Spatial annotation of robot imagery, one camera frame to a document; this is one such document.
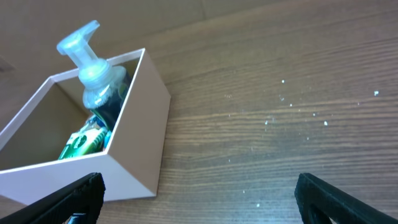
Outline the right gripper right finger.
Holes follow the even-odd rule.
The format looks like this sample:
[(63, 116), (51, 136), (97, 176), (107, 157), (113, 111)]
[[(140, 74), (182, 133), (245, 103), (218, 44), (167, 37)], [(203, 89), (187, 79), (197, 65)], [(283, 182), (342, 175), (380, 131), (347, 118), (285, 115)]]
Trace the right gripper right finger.
[(304, 224), (397, 224), (395, 218), (310, 173), (299, 175), (294, 195)]

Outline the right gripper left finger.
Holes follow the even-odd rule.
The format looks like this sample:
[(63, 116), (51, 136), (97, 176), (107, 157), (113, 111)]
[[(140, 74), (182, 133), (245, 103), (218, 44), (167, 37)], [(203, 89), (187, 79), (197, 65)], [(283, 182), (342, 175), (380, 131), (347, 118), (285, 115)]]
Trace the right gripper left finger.
[(1, 223), (95, 224), (104, 203), (105, 190), (103, 176), (99, 172), (93, 172), (15, 213), (1, 218)]

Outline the green Dettol soap bar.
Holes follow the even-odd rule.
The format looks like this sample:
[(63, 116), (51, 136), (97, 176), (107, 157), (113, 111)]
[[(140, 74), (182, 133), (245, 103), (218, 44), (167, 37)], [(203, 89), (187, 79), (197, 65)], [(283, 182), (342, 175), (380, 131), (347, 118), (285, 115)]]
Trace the green Dettol soap bar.
[(104, 148), (104, 139), (108, 129), (105, 127), (82, 127), (78, 132), (72, 133), (58, 160), (85, 156), (100, 152)]

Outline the clear bottle with dark liquid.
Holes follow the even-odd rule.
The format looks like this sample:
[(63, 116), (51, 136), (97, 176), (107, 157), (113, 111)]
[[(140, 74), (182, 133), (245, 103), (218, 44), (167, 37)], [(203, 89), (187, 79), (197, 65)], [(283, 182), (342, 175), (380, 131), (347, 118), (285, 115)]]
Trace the clear bottle with dark liquid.
[(83, 104), (99, 117), (112, 131), (119, 118), (132, 78), (125, 67), (113, 66), (99, 58), (89, 46), (91, 36), (100, 26), (93, 20), (65, 37), (57, 44), (57, 50), (67, 55), (77, 66), (78, 78), (85, 87)]

